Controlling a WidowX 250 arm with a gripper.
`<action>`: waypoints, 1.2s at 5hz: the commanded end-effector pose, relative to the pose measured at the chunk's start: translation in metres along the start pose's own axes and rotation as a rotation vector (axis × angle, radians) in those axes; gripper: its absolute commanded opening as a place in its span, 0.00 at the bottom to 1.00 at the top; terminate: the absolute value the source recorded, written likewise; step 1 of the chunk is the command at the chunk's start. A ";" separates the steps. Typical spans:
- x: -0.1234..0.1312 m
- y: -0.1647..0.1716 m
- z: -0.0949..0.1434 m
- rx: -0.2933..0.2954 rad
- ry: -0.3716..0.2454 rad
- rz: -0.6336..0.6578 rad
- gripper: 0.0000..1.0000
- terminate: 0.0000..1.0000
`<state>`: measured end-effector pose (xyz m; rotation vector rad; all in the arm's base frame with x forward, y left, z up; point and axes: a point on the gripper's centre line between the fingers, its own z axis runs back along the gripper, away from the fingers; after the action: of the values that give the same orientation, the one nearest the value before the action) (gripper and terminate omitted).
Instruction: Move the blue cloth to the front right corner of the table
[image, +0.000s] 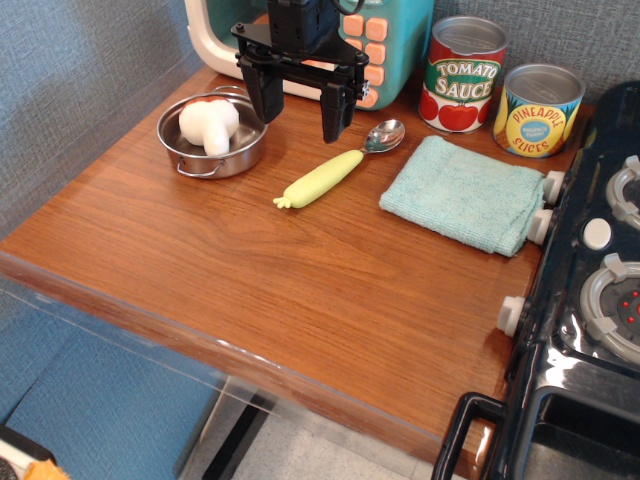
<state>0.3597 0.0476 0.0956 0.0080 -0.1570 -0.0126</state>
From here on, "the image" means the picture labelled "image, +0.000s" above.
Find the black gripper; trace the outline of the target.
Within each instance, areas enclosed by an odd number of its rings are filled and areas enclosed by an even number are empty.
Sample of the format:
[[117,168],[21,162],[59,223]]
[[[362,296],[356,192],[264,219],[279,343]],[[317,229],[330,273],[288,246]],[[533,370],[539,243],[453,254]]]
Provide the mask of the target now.
[[338,1],[269,1],[267,22],[231,29],[238,67],[257,117],[269,124],[284,108],[286,81],[321,89],[323,140],[336,142],[351,125],[356,101],[369,93],[368,56],[347,43],[339,29],[344,16],[359,13]]

